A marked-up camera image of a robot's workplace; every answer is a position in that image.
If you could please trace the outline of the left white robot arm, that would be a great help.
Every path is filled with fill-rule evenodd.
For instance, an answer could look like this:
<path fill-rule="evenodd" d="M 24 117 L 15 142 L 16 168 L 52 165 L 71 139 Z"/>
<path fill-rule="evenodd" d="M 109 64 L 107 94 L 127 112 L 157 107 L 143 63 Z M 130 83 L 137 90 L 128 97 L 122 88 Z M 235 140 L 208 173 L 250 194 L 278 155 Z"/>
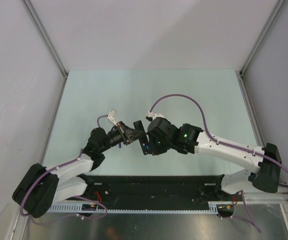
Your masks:
<path fill-rule="evenodd" d="M 75 197 L 88 200 L 94 187 L 82 177 L 98 168 L 105 159 L 104 152 L 119 144 L 129 145 L 146 137 L 142 121 L 129 127 L 119 121 L 109 132 L 103 128 L 91 131 L 88 142 L 79 155 L 53 167 L 33 164 L 15 189 L 12 199 L 20 206 L 21 216 L 39 218 L 60 201 Z"/>

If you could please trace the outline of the right aluminium frame post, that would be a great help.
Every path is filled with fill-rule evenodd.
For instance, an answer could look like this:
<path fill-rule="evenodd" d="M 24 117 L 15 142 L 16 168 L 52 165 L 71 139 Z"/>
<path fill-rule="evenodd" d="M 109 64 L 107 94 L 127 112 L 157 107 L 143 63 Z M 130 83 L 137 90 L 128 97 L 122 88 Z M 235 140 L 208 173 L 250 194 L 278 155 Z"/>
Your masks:
<path fill-rule="evenodd" d="M 274 25 L 276 24 L 280 14 L 282 13 L 283 9 L 285 8 L 286 4 L 288 3 L 287 0 L 278 0 L 276 1 L 271 13 L 269 14 L 264 26 L 262 27 L 250 53 L 248 54 L 245 62 L 243 63 L 239 74 L 241 78 L 245 78 L 245 75 L 251 66 L 252 62 L 255 60 L 257 54 L 259 53 L 261 47 L 265 43 L 267 37 L 269 36 L 271 30 L 273 29 Z"/>

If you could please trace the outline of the black remote control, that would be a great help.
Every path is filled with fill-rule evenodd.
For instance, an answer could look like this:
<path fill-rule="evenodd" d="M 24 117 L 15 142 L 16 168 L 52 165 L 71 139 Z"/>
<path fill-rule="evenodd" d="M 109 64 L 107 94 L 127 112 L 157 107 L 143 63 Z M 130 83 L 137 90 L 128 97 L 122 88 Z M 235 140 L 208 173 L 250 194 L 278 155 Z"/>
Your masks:
<path fill-rule="evenodd" d="M 147 134 L 145 132 L 142 121 L 141 120 L 135 121 L 133 125 L 134 125 L 134 128 L 139 132 L 138 140 L 139 140 L 143 154 L 150 155 L 151 152 L 149 149 L 149 141 L 148 141 Z"/>

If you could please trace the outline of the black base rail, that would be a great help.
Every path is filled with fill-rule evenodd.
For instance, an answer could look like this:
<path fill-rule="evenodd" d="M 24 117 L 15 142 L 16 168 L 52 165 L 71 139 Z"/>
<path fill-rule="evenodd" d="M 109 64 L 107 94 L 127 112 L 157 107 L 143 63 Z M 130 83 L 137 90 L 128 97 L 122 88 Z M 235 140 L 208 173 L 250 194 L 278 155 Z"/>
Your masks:
<path fill-rule="evenodd" d="M 242 201 L 240 194 L 220 189 L 221 175 L 82 177 L 88 183 L 82 196 L 108 209 L 205 210 L 208 202 Z"/>

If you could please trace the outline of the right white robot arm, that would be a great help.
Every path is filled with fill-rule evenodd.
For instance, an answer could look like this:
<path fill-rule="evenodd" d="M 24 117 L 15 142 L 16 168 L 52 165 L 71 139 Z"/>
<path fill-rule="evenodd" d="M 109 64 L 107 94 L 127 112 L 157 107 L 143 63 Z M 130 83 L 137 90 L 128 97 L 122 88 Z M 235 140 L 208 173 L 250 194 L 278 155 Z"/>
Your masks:
<path fill-rule="evenodd" d="M 187 123 L 177 128 L 164 117 L 149 117 L 148 120 L 149 154 L 156 156 L 173 149 L 184 155 L 213 156 L 243 168 L 222 177 L 214 188 L 217 199 L 225 201 L 249 185 L 266 193 L 278 191 L 282 160 L 276 145 L 247 146 L 209 137 L 204 129 Z"/>

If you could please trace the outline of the left aluminium frame post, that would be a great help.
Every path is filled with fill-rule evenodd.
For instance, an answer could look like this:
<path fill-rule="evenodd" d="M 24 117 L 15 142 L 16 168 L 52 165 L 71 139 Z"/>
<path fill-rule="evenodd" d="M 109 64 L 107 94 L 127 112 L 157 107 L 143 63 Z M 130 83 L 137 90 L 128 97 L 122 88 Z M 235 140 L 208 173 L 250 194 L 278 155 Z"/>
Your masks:
<path fill-rule="evenodd" d="M 64 79 L 67 79 L 68 72 L 65 69 L 56 49 L 51 41 L 49 34 L 46 31 L 46 28 L 44 24 L 42 23 L 35 7 L 33 6 L 32 2 L 30 0 L 21 0 L 21 3 L 23 4 L 28 16 L 30 17 L 34 27 L 36 28 L 38 34 L 40 35 L 46 49 L 48 50 L 51 58 L 53 59 L 56 67 L 58 68 L 60 74 L 63 76 Z"/>

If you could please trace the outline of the aluminium frame post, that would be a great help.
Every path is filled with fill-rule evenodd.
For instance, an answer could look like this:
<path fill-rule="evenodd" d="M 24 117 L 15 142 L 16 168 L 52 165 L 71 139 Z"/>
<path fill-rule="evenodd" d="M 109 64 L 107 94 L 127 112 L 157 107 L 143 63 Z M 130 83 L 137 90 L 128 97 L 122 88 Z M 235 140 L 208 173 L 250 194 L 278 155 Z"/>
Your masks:
<path fill-rule="evenodd" d="M 46 49 L 48 50 L 51 58 L 53 59 L 56 67 L 58 68 L 60 74 L 63 76 L 64 79 L 67 79 L 68 72 L 65 69 L 56 49 L 51 41 L 49 34 L 46 31 L 46 28 L 44 24 L 42 23 L 35 7 L 33 6 L 32 2 L 30 0 L 21 0 L 21 3 L 23 4 L 28 16 L 30 17 L 34 27 L 36 28 L 38 34 L 40 35 Z"/>
<path fill-rule="evenodd" d="M 241 78 L 245 78 L 245 75 L 251 66 L 252 62 L 255 60 L 257 54 L 259 53 L 261 47 L 265 43 L 267 37 L 269 36 L 271 30 L 273 29 L 274 25 L 276 24 L 280 14 L 282 13 L 283 9 L 285 8 L 286 4 L 288 3 L 287 0 L 278 0 L 276 1 L 271 13 L 269 14 L 264 26 L 262 27 L 250 53 L 248 54 L 245 62 L 243 63 L 239 74 Z"/>

